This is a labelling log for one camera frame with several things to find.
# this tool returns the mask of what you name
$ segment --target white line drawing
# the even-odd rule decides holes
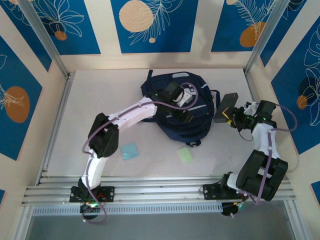
[[[5,66],[6,59],[6,55],[0,54],[0,70]],[[23,99],[24,97],[16,98],[8,94],[0,84],[0,110],[3,109],[6,105],[10,106],[10,104],[17,104],[23,106],[24,104],[23,102],[21,102]]]
[[[305,74],[308,78],[308,86],[299,96],[297,105],[300,109],[310,107],[309,125],[314,127],[320,123],[320,25],[309,41],[304,56],[304,66],[307,67]]]
[[[288,14],[290,11],[293,11],[293,12],[296,12],[298,11],[301,6],[303,5],[302,3],[304,2],[305,0],[291,0],[288,4],[288,6],[286,7],[286,9],[284,10],[283,14],[282,14],[282,17],[287,20],[288,19]]]
[[[30,25],[18,5],[9,0],[2,2],[15,18]],[[55,36],[60,41],[67,39],[67,33],[82,37],[83,33],[77,24],[81,23],[85,16],[69,10],[69,0],[33,0],[31,4],[49,35]]]
[[[130,0],[120,10],[122,26],[131,32],[130,45],[138,41],[155,43],[158,36],[170,26],[169,14],[177,10],[184,0]]]
[[[254,29],[254,39],[257,40],[260,36],[264,24],[262,22],[274,9],[278,0],[270,0],[264,3],[259,8],[255,0],[226,0],[228,5],[235,5],[238,8],[240,17],[245,19],[246,24]]]
[[[304,1],[305,0],[291,0],[282,14],[282,17],[287,20],[289,11],[298,11]],[[264,0],[262,6],[257,7],[256,0],[226,0],[228,5],[234,5],[237,7],[240,17],[243,18],[248,25],[246,31],[249,31],[246,32],[247,36],[244,36],[244,38],[250,38],[250,30],[254,30],[254,41],[244,44],[243,47],[253,47],[255,45],[265,26],[266,19],[274,9],[277,2],[278,0]]]

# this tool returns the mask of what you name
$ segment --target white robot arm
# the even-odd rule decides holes
[[[103,113],[98,114],[87,141],[91,157],[83,176],[79,179],[78,187],[71,188],[70,202],[88,204],[93,201],[92,195],[96,199],[98,198],[101,189],[104,188],[100,186],[102,171],[108,157],[118,148],[119,133],[143,119],[154,116],[159,111],[170,113],[181,122],[188,123],[192,119],[192,115],[187,108],[196,103],[197,97],[188,107],[182,106],[191,101],[192,91],[197,93],[195,87],[191,87],[191,89],[182,88],[172,82],[166,89],[160,92],[151,92],[139,102],[120,112],[109,116],[105,116]],[[235,101],[237,101],[238,95],[236,93],[230,94],[236,95]],[[203,189],[207,193],[211,192],[211,196],[214,196],[213,198],[205,197],[205,199],[234,200],[239,198],[241,192],[255,196],[261,195],[262,199],[270,201],[288,169],[287,162],[282,161],[277,152],[275,131],[271,131],[277,127],[276,123],[272,121],[272,112],[276,106],[272,102],[261,101],[259,105],[253,102],[247,103],[245,107],[236,108],[234,107],[236,102],[232,103],[231,101],[230,103],[228,95],[224,96],[213,120],[216,123],[228,123],[239,132],[242,129],[251,130],[254,151],[238,174],[229,172],[222,177],[220,182],[210,186],[209,184],[208,186],[204,185]]]

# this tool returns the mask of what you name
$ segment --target navy blue backpack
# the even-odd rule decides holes
[[[157,113],[153,118],[144,119],[144,122],[156,122],[165,134],[172,140],[186,143],[188,146],[199,146],[200,139],[204,138],[211,127],[215,115],[215,105],[213,102],[215,92],[216,108],[220,105],[220,93],[217,90],[210,90],[202,77],[190,72],[176,72],[157,76],[152,76],[153,70],[149,70],[147,80],[142,84],[142,95],[149,92],[165,89],[172,81],[181,85],[183,83],[193,84],[198,91],[198,100],[189,109],[193,119],[188,123],[182,123],[170,114]]]

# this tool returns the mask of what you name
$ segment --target wall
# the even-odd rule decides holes
[[[289,163],[287,175],[312,239],[319,239],[320,235],[320,206],[310,189],[311,183],[320,180],[320,144],[317,144],[317,141],[319,143],[319,135],[313,135],[318,133],[320,129],[319,126],[308,127],[311,104],[305,101],[304,105],[301,105],[301,101],[298,99],[301,97],[298,92],[300,92],[299,83],[303,78],[310,77],[308,72],[305,72],[308,68],[304,65],[304,62],[306,63],[305,55],[308,47],[315,48],[312,47],[313,44],[309,45],[306,40],[311,38],[315,31],[315,27],[311,31],[309,30],[316,21],[319,22],[319,17],[319,1],[307,0],[266,66],[264,67],[264,63],[258,60],[250,74],[258,98],[272,102],[279,101],[297,115],[297,131],[292,134],[277,133],[277,145],[281,158]],[[293,127],[292,117],[289,114],[284,116],[279,109],[275,110],[274,118],[278,127],[285,129],[288,128],[288,125]]]
[[[0,239],[8,239],[13,231],[13,222],[17,218],[16,211],[21,205],[26,186],[35,184],[65,79],[54,63],[47,71],[39,56],[34,54],[1,7],[0,37],[0,51],[14,52],[7,56],[7,62],[0,70],[0,84],[7,93],[5,87],[7,84],[24,85],[30,100],[30,111],[26,114],[27,120],[25,122],[22,120],[23,123],[9,113],[11,107],[21,105],[11,101],[10,108],[8,103],[5,103],[3,109],[0,109],[1,139],[7,139],[5,144],[8,149],[15,148],[14,154],[3,149],[0,153],[0,189],[5,191],[0,205]],[[16,59],[17,65],[10,64],[11,59]],[[17,133],[16,129],[26,122],[25,130]],[[8,131],[12,132],[11,138],[7,134]],[[22,138],[22,147],[15,145],[16,137]]]
[[[42,0],[31,4],[67,69],[73,72],[76,69],[243,68],[275,2],[57,0],[52,4],[53,0]],[[1,0],[0,5],[5,6],[33,51],[41,51],[30,43],[34,36],[26,34],[25,19],[19,8],[13,9],[14,4],[9,0]]]

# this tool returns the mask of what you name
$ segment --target reflective strip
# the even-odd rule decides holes
[[[188,76],[190,75],[186,72],[178,72],[178,73],[172,74],[172,78],[188,77]]]
[[[195,109],[200,109],[200,108],[203,108],[203,107],[206,107],[207,105],[199,105],[199,106],[195,106],[195,107],[192,107],[192,108],[189,108],[188,110],[189,111],[192,111],[192,110],[195,110]]]

